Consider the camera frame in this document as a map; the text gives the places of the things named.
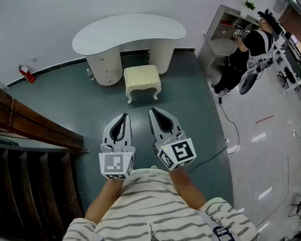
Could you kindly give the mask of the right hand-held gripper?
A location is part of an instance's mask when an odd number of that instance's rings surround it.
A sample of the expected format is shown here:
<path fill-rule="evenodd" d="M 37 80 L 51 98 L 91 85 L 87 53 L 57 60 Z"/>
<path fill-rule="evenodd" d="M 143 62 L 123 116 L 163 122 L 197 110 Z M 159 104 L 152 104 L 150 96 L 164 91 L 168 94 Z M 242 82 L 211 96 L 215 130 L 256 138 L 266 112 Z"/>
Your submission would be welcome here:
<path fill-rule="evenodd" d="M 187 138 L 185 132 L 181 132 L 179 120 L 166 110 L 152 107 L 149 110 L 149 121 L 152 134 L 157 140 L 154 147 L 157 149 L 157 157 L 163 162 L 169 171 L 182 168 L 190 164 L 196 157 L 193 142 Z M 175 136 L 163 141 L 163 133 L 173 133 Z"/>

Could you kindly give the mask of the white power strip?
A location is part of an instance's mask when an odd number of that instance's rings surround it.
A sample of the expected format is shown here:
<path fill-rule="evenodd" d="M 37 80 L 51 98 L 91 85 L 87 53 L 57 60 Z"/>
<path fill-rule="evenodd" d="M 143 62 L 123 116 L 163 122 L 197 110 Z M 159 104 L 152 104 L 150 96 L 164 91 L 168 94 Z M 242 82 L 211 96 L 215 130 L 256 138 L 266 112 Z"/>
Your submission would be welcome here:
<path fill-rule="evenodd" d="M 227 145 L 227 154 L 233 154 L 239 149 L 239 142 L 232 142 L 230 139 L 225 139 Z"/>

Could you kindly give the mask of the dark wooden bed frame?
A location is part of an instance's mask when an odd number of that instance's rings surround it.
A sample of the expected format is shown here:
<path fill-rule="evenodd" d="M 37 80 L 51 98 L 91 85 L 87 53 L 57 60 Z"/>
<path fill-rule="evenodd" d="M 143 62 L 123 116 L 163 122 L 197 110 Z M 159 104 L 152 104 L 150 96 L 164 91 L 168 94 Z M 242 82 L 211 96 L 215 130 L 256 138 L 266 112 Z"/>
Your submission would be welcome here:
<path fill-rule="evenodd" d="M 0 235 L 60 241 L 83 216 L 74 160 L 83 137 L 0 88 Z"/>

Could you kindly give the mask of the person's left forearm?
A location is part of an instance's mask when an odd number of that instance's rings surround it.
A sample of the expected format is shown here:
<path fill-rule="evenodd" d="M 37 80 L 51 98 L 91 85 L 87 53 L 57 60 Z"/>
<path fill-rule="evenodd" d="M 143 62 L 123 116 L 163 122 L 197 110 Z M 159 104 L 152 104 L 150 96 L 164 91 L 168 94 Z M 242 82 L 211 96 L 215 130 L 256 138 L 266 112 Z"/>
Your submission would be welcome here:
<path fill-rule="evenodd" d="M 107 180 L 97 197 L 88 207 L 84 218 L 98 224 L 119 198 L 123 183 L 123 179 Z"/>

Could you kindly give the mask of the black office chair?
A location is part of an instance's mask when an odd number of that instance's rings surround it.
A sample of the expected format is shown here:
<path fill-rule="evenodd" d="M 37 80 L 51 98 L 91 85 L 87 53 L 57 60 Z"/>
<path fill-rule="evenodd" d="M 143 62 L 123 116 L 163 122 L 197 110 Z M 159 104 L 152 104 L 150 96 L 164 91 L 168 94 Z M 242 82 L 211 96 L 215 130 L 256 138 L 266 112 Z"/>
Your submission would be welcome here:
<path fill-rule="evenodd" d="M 289 81 L 291 84 L 295 84 L 295 83 L 296 83 L 293 74 L 291 73 L 291 71 L 289 70 L 289 68 L 288 68 L 287 66 L 284 68 L 284 74 L 280 71 L 280 72 L 278 73 L 277 77 L 280 77 L 280 78 L 282 79 L 282 81 L 283 81 L 282 86 L 283 86 L 283 87 L 289 88 L 288 81 Z"/>

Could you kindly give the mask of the grey wooden shelf unit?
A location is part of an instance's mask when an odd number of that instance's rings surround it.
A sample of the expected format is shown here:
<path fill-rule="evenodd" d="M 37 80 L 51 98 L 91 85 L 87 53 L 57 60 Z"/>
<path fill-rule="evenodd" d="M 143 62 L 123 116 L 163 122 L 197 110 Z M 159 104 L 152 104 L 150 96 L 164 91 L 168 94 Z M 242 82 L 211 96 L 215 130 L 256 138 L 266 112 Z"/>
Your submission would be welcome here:
<path fill-rule="evenodd" d="M 220 5 L 206 34 L 198 61 L 206 78 L 220 76 L 228 56 L 237 49 L 233 33 L 236 29 L 258 29 L 258 20 L 252 16 L 241 17 L 240 11 Z"/>

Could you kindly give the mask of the potted green plant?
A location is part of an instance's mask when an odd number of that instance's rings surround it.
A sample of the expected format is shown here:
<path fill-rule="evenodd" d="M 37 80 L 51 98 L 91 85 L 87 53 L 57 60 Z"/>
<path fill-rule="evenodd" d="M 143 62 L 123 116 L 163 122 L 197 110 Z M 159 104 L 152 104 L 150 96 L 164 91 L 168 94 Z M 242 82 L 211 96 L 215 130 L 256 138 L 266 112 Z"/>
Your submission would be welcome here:
<path fill-rule="evenodd" d="M 246 18 L 247 15 L 248 15 L 249 10 L 254 11 L 255 10 L 255 5 L 254 5 L 254 3 L 251 3 L 248 0 L 246 0 L 242 4 L 240 16 L 242 18 Z"/>

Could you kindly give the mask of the red floor tape strip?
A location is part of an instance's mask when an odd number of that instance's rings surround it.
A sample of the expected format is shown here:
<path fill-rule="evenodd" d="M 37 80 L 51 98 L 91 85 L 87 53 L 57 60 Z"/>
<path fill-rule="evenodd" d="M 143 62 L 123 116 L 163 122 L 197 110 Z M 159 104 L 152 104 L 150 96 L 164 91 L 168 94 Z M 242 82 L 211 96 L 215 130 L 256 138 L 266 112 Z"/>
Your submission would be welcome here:
<path fill-rule="evenodd" d="M 265 117 L 265 118 L 263 118 L 263 119 L 260 119 L 260 120 L 256 121 L 255 124 L 259 124 L 259 123 L 261 123 L 261 122 L 263 122 L 263 121 L 266 121 L 266 120 L 268 120 L 268 119 L 271 119 L 271 118 L 273 118 L 273 117 L 274 117 L 274 115 L 270 115 L 270 116 L 268 116 L 268 117 Z"/>

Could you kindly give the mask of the person's right forearm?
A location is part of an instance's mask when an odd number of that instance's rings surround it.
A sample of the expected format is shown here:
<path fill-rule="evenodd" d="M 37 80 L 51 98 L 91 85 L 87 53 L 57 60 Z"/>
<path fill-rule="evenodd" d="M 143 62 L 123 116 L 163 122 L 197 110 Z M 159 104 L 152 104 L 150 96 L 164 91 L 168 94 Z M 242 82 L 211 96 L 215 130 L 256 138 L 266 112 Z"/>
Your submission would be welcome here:
<path fill-rule="evenodd" d="M 192 209 L 200 210 L 207 200 L 203 193 L 191 181 L 189 174 L 183 168 L 179 168 L 169 171 L 169 175 L 176 191 L 188 206 Z"/>

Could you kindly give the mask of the person's striped cream shirt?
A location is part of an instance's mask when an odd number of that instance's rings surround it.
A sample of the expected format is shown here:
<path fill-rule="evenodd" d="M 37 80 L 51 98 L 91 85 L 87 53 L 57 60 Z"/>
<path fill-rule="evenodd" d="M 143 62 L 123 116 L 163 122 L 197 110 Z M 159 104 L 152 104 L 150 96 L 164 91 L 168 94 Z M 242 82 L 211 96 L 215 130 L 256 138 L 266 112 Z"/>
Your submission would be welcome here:
<path fill-rule="evenodd" d="M 192 209 L 169 171 L 155 168 L 133 170 L 98 224 L 84 217 L 69 224 L 62 241 L 260 240 L 255 225 L 226 200 L 216 197 Z"/>

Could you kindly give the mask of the cream cushioned stool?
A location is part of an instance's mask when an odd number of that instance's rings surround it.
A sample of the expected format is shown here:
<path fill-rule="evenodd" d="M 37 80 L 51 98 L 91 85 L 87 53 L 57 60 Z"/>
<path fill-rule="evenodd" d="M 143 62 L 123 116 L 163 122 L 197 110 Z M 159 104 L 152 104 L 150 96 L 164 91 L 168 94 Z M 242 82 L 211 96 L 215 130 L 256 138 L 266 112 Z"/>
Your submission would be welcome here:
<path fill-rule="evenodd" d="M 161 92 L 161 80 L 155 65 L 127 67 L 123 71 L 123 76 L 128 104 L 132 102 L 131 93 L 134 90 L 155 88 L 153 98 L 154 100 L 158 99 L 158 94 Z"/>

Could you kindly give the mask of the white curved vanity desk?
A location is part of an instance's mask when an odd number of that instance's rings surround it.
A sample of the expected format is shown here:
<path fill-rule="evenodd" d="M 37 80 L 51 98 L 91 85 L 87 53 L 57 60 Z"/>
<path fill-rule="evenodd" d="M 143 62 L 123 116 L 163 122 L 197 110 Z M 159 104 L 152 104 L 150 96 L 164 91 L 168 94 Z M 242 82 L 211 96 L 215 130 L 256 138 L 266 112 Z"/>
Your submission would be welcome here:
<path fill-rule="evenodd" d="M 73 50 L 86 57 L 96 82 L 112 86 L 123 76 L 120 46 L 149 40 L 149 62 L 160 75 L 168 70 L 175 41 L 186 36 L 185 27 L 171 18 L 153 14 L 123 14 L 95 21 L 80 30 Z"/>

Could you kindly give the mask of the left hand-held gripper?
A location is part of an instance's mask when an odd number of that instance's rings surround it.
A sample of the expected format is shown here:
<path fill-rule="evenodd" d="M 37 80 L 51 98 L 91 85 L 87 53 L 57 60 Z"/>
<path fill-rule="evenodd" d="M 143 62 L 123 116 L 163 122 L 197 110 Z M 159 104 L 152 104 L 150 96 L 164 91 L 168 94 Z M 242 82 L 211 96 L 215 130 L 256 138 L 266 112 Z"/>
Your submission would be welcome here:
<path fill-rule="evenodd" d="M 100 172 L 106 179 L 125 180 L 133 169 L 135 147 L 132 145 L 131 120 L 127 113 L 115 117 L 104 129 L 99 153 Z M 123 147 L 112 146 L 120 142 Z"/>

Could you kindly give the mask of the red fire extinguisher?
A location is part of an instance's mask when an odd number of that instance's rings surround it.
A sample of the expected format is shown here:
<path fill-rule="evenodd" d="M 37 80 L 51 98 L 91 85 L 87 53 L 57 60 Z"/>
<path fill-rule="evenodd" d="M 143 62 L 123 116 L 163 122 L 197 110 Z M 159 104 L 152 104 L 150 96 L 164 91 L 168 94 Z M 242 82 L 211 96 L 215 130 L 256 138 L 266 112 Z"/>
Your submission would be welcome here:
<path fill-rule="evenodd" d="M 19 65 L 18 66 L 20 74 L 29 82 L 35 82 L 35 76 L 29 71 L 29 68 L 26 65 Z"/>

